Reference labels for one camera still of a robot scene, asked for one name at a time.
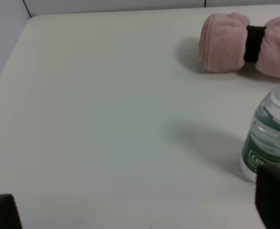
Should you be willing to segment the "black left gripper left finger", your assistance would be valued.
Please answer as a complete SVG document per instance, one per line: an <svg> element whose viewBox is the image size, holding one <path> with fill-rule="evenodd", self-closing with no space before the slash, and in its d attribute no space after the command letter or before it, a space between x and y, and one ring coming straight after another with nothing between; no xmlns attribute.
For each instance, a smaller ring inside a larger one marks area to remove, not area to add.
<svg viewBox="0 0 280 229"><path fill-rule="evenodd" d="M0 194L0 229L22 229L14 196Z"/></svg>

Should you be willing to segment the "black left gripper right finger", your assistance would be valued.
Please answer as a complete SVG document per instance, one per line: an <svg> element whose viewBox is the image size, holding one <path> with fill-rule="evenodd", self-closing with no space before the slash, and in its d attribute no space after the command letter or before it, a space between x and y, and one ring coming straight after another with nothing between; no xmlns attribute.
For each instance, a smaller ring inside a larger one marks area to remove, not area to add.
<svg viewBox="0 0 280 229"><path fill-rule="evenodd" d="M255 205L267 229L280 229L280 168L258 167Z"/></svg>

